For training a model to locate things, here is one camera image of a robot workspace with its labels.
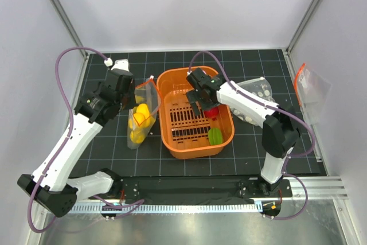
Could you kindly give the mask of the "red apple toy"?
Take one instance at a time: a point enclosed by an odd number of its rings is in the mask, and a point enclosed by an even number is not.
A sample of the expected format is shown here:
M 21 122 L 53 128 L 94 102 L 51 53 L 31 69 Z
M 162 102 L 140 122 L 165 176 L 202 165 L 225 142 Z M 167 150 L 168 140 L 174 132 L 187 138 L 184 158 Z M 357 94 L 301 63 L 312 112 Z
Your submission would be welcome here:
M 204 110 L 204 115 L 207 118 L 215 118 L 219 114 L 218 107 L 212 108 L 210 110 Z

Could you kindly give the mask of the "orange plastic basket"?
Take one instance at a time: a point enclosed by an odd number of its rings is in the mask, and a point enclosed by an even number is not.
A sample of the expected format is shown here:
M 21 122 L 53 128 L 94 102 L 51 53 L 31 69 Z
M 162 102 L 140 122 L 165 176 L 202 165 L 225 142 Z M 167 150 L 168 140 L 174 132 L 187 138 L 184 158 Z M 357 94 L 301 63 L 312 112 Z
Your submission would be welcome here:
M 215 119 L 207 118 L 203 112 L 195 116 L 186 93 L 192 89 L 186 80 L 187 68 L 164 71 L 157 80 L 161 105 L 159 123 L 162 142 L 170 154 L 178 159 L 208 157 L 220 153 L 230 144 L 235 127 L 229 107 L 218 107 Z M 208 131 L 217 128 L 221 131 L 223 142 L 219 145 L 209 143 Z

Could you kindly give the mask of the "yellow lemon toy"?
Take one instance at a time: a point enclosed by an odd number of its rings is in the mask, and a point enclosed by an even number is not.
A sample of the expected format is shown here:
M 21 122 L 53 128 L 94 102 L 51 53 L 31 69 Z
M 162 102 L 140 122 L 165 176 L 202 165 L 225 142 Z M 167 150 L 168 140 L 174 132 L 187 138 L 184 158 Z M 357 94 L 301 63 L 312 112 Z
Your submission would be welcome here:
M 146 103 L 141 103 L 136 108 L 136 113 L 143 114 L 145 118 L 148 118 L 151 115 L 151 111 Z

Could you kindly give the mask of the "yellow mango toy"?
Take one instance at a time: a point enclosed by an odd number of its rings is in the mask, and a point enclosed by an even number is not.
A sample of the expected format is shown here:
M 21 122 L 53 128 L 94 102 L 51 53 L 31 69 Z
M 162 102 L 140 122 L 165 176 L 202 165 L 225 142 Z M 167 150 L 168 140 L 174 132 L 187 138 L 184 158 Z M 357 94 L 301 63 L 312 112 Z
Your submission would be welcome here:
M 145 116 L 140 113 L 134 113 L 128 120 L 128 126 L 130 129 L 134 129 L 135 127 L 149 127 L 150 125 L 151 118 L 145 118 Z

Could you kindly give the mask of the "single clear zip bag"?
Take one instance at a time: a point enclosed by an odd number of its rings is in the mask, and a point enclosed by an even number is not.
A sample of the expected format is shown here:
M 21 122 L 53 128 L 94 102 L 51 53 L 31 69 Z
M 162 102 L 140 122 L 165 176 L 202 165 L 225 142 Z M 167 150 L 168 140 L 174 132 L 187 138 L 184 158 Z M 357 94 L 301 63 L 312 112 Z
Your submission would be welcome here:
M 161 93 L 151 75 L 135 89 L 137 106 L 129 110 L 127 124 L 127 146 L 137 149 L 147 138 L 161 106 Z

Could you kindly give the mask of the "yellow pear toy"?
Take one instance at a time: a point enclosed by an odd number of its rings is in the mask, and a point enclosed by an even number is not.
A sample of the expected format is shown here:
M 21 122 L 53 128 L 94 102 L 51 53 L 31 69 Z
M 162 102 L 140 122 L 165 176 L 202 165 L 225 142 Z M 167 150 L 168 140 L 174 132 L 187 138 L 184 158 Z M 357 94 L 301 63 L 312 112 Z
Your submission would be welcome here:
M 141 144 L 146 138 L 145 129 L 136 129 L 130 131 L 130 141 L 134 144 Z

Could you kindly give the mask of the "clear zip bags stack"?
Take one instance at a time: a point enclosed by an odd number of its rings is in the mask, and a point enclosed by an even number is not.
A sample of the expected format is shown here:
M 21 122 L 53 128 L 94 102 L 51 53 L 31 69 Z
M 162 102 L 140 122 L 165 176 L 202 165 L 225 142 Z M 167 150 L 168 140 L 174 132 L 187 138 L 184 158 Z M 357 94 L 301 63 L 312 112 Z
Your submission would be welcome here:
M 264 77 L 242 81 L 237 83 L 237 85 L 263 100 L 267 100 L 269 102 L 275 102 L 274 98 L 272 97 L 273 94 L 271 85 Z M 235 108 L 230 108 L 230 111 L 240 120 L 250 123 L 254 126 L 258 126 L 258 124 L 254 121 L 251 115 L 243 113 L 242 111 L 239 111 Z

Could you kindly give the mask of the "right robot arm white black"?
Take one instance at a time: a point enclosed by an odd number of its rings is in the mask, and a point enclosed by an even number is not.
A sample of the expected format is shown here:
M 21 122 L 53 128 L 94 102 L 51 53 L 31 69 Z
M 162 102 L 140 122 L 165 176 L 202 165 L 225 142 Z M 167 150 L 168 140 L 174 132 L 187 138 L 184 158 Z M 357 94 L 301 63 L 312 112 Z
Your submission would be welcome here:
M 186 93 L 196 115 L 226 105 L 248 115 L 262 129 L 262 147 L 266 151 L 264 165 L 257 181 L 259 192 L 273 196 L 283 178 L 286 158 L 300 137 L 299 126 L 282 114 L 283 108 L 241 88 L 222 74 L 209 76 L 203 69 L 189 71 L 186 77 L 192 90 Z

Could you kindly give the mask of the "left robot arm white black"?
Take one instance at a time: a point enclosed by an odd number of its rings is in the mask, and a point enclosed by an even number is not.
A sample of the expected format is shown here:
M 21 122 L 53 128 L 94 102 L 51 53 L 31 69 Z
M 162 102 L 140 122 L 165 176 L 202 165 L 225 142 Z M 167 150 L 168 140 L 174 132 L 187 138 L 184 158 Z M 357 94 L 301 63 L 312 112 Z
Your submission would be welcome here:
M 135 102 L 133 74 L 123 69 L 107 72 L 94 92 L 80 97 L 73 115 L 72 132 L 65 132 L 47 159 L 32 174 L 22 174 L 17 184 L 29 196 L 53 213 L 65 216 L 80 200 L 94 195 L 115 199 L 121 194 L 122 178 L 110 169 L 79 178 L 71 171 L 82 153 L 109 120 Z

